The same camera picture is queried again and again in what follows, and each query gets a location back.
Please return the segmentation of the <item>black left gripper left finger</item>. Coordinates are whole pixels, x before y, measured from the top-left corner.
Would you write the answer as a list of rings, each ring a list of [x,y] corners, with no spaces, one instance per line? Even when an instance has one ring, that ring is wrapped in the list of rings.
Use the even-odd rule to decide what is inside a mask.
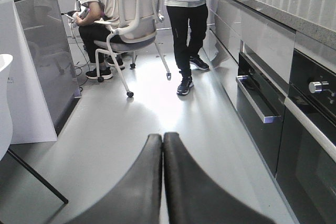
[[[69,223],[159,223],[162,137],[150,134],[137,159],[97,203]]]

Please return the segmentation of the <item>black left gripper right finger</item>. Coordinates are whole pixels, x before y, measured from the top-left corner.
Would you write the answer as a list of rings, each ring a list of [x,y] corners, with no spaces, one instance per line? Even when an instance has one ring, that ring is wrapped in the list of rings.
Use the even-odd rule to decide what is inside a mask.
[[[170,223],[273,223],[222,189],[199,166],[176,132],[163,139],[164,184]]]

